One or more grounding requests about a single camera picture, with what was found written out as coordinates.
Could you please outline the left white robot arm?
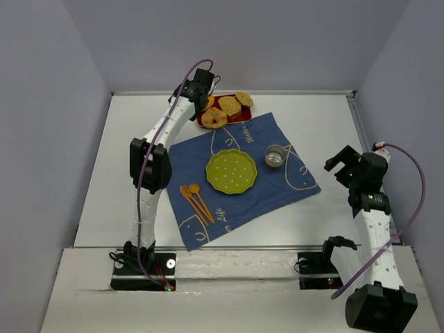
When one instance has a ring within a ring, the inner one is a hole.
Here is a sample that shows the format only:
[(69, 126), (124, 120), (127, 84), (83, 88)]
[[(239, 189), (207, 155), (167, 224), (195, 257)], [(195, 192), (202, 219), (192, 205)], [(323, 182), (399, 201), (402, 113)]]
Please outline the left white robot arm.
[(136, 190), (135, 221), (132, 235), (123, 249), (143, 270), (152, 265), (155, 253), (154, 224), (162, 190), (172, 176), (169, 148), (187, 121), (193, 121), (205, 108), (214, 74), (198, 68), (185, 79), (169, 99), (168, 110), (154, 128), (130, 143), (130, 177)]

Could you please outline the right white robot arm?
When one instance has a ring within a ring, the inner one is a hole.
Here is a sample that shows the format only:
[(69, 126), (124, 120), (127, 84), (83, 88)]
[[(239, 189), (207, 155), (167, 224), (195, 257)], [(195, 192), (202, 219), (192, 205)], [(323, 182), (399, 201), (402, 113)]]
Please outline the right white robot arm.
[(369, 153), (345, 146), (325, 163), (338, 164), (336, 180), (348, 190), (348, 204), (360, 244), (330, 237), (323, 259), (337, 270), (343, 283), (331, 298), (345, 296), (348, 327), (366, 332), (403, 332), (417, 310), (415, 294), (406, 291), (393, 254), (397, 236), (391, 236), (391, 205), (382, 191), (391, 154), (383, 143)]

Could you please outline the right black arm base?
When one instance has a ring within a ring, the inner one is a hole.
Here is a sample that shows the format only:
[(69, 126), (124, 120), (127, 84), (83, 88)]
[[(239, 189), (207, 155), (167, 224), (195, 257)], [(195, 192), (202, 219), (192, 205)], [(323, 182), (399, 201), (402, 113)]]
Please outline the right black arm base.
[(322, 252), (299, 252), (293, 268), (299, 274), (301, 290), (339, 289), (343, 286), (338, 271), (324, 259)]

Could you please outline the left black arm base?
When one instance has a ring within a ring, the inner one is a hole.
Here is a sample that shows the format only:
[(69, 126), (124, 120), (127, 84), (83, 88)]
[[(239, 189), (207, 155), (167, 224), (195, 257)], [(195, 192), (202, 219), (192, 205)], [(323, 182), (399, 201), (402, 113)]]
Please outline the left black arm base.
[(176, 254), (156, 253), (153, 263), (145, 271), (140, 269), (137, 259), (123, 252), (110, 252), (113, 271), (110, 288), (115, 291), (175, 291), (176, 290)]

